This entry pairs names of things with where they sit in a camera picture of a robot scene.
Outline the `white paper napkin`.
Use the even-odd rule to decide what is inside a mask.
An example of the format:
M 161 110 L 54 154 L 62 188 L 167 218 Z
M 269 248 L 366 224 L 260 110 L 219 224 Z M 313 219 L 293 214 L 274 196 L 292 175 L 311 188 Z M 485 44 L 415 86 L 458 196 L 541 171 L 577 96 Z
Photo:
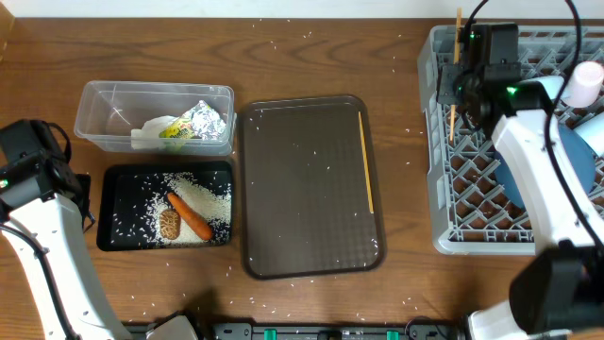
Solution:
M 175 120 L 175 116 L 164 115 L 146 121 L 140 129 L 133 128 L 130 132 L 131 147 L 134 150 L 163 149 L 164 143 L 159 134 Z

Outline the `light blue plastic cup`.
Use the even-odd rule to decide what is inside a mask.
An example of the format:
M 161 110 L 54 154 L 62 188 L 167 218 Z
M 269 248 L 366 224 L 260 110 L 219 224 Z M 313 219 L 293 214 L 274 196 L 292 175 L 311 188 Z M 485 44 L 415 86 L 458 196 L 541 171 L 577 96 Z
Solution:
M 574 131 L 598 157 L 604 154 L 604 114 L 600 113 L 576 127 Z

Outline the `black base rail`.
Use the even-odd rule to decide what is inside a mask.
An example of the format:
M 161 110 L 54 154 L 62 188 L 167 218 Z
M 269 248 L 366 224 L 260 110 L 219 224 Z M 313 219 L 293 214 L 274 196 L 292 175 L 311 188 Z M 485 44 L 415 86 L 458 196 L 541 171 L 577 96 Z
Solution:
M 252 325 L 248 323 L 194 323 L 200 339 L 244 340 L 458 340 L 465 339 L 456 326 L 437 324 L 425 318 L 403 326 L 327 326 L 301 324 Z

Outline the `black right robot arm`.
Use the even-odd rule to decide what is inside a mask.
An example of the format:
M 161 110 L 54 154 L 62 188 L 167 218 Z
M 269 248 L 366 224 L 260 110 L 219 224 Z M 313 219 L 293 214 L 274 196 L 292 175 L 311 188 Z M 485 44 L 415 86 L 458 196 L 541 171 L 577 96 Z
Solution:
M 437 101 L 467 109 L 508 165 L 532 225 L 536 257 L 506 300 L 467 316 L 467 339 L 538 339 L 603 325 L 603 219 L 589 200 L 554 119 L 557 99 L 595 101 L 603 68 L 569 80 L 522 80 L 518 63 L 446 65 Z

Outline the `brown food scrap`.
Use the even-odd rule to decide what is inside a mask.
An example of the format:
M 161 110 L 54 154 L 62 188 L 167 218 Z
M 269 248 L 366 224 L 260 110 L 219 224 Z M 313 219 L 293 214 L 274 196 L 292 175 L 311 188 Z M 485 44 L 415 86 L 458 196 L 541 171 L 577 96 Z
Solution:
M 174 210 L 167 209 L 159 215 L 159 234 L 168 240 L 175 240 L 180 234 L 180 216 Z

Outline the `white plastic cup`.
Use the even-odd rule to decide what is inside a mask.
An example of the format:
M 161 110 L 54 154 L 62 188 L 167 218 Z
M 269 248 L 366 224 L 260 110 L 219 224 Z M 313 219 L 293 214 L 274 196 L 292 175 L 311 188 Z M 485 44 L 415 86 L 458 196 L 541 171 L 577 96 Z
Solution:
M 562 94 L 562 101 L 573 108 L 591 106 L 603 83 L 603 66 L 595 61 L 578 64 Z

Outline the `dark brown serving tray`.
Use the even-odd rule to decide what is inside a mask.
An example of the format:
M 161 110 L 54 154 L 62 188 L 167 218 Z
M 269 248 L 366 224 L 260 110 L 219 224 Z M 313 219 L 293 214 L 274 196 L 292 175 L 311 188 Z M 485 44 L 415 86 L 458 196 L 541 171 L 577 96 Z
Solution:
M 369 213 L 361 111 L 375 213 Z M 242 254 L 257 280 L 363 272 L 386 240 L 368 112 L 354 95 L 259 101 L 238 123 Z

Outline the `grey dishwasher rack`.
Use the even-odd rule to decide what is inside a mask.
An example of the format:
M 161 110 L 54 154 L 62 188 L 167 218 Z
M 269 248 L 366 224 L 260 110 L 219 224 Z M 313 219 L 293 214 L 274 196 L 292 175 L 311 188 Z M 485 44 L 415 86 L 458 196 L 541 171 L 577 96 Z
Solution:
M 582 29 L 580 60 L 603 65 L 603 26 Z M 522 77 L 564 76 L 575 49 L 575 29 L 562 25 L 519 26 Z M 471 132 L 460 118 L 455 144 L 449 142 L 449 107 L 438 104 L 438 75 L 452 63 L 455 28 L 433 27 L 417 59 L 420 101 L 428 130 L 428 204 L 434 247 L 446 255 L 534 255 L 528 214 L 513 205 L 495 179 L 500 164 L 482 132 Z M 603 85 L 585 109 L 561 103 L 557 116 L 577 128 L 603 113 Z

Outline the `pile of rice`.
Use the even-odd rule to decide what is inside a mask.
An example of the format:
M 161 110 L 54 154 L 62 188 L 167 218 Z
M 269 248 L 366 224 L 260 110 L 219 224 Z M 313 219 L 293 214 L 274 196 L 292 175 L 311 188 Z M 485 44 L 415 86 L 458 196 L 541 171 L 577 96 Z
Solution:
M 226 189 L 221 194 L 204 187 L 191 172 L 165 173 L 155 176 L 155 182 L 147 179 L 145 185 L 157 184 L 149 189 L 150 197 L 145 200 L 144 214 L 141 220 L 141 236 L 154 247 L 208 247 L 221 246 L 231 239 L 231 189 L 230 185 L 219 185 Z M 167 199 L 173 193 L 182 198 L 193 210 L 199 213 L 210 225 L 213 236 L 209 241 L 200 239 L 180 217 L 180 234 L 175 240 L 168 240 L 159 234 L 159 215 L 162 211 L 174 207 Z

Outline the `wooden chopstick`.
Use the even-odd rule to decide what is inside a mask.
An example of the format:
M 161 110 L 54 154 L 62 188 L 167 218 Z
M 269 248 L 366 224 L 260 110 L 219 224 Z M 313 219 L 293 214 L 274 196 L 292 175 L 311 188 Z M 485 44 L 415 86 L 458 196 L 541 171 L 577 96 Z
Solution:
M 457 7 L 457 15 L 456 15 L 456 32 L 455 32 L 455 41 L 454 41 L 454 53 L 453 53 L 453 64 L 457 65 L 460 60 L 461 54 L 461 43 L 460 43 L 460 32 L 461 32 L 461 22 L 462 22 L 462 7 Z M 457 115 L 457 106 L 450 106 L 450 119 L 449 119 L 449 127 L 450 127 L 450 135 L 449 142 L 454 145 L 455 144 L 455 123 L 456 123 L 456 115 Z
M 361 154 L 362 154 L 362 161 L 363 161 L 363 171 L 364 171 L 365 187 L 366 187 L 366 193 L 367 193 L 368 209 L 369 209 L 369 213 L 374 214 L 375 209 L 374 209 L 374 201 L 373 201 L 373 194 L 372 194 L 371 178 L 370 178 L 370 172 L 369 172 L 369 163 L 368 163 L 368 157 L 367 157 L 367 148 L 366 148 L 366 142 L 365 142 L 364 125 L 363 125 L 362 114 L 361 114 L 360 110 L 358 111 L 358 121 L 359 121 Z

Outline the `orange carrot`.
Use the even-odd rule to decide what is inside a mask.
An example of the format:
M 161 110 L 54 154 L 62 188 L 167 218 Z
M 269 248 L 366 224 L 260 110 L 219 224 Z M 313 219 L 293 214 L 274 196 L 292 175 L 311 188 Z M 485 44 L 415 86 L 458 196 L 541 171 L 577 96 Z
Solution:
M 209 241 L 212 238 L 213 232 L 208 222 L 182 198 L 176 194 L 169 193 L 167 199 L 176 210 L 176 213 L 200 239 Z

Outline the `foil snack wrapper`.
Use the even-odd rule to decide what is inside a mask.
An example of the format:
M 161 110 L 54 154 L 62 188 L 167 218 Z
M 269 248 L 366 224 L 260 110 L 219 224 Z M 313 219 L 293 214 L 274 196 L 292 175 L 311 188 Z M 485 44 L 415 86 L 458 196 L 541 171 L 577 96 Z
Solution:
M 206 101 L 200 100 L 194 107 L 159 133 L 161 139 L 175 139 L 166 143 L 166 148 L 179 151 L 184 146 L 196 145 L 199 142 L 216 142 L 222 138 L 227 123 L 220 113 Z

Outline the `dark blue plate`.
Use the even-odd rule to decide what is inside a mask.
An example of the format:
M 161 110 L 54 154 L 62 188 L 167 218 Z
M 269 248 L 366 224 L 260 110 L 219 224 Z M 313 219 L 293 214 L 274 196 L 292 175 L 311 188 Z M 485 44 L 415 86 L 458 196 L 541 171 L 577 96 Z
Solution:
M 559 124 L 559 132 L 562 144 L 567 151 L 567 156 L 572 163 L 581 186 L 585 193 L 589 194 L 596 179 L 596 164 L 592 149 L 574 130 L 566 125 Z M 495 169 L 497 183 L 503 186 L 505 196 L 513 205 L 524 209 L 524 202 L 509 166 L 498 152 L 495 153 L 495 158 L 500 161 L 500 164 Z

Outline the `black plastic tray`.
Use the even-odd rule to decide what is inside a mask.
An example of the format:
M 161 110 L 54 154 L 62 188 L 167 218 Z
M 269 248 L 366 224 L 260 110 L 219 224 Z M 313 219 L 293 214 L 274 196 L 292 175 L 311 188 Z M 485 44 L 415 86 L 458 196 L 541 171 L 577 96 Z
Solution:
M 172 165 L 126 164 L 115 165 L 104 176 L 96 244 L 103 251 L 144 250 L 155 247 L 141 236 L 145 223 L 144 203 L 150 197 L 149 189 L 157 184 L 143 182 L 165 173 L 191 172 L 201 184 L 216 194 L 225 192 L 219 185 L 230 185 L 231 189 L 231 236 L 233 221 L 233 177 L 231 165 L 226 161 L 185 162 Z

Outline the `light blue bowl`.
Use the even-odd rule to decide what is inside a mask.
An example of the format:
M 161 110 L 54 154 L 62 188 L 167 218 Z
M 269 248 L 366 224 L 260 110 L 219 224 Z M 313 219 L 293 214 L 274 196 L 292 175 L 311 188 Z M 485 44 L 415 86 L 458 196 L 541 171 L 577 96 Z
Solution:
M 564 78 L 562 76 L 539 76 L 532 79 L 541 83 L 551 101 L 554 101 L 562 88 Z

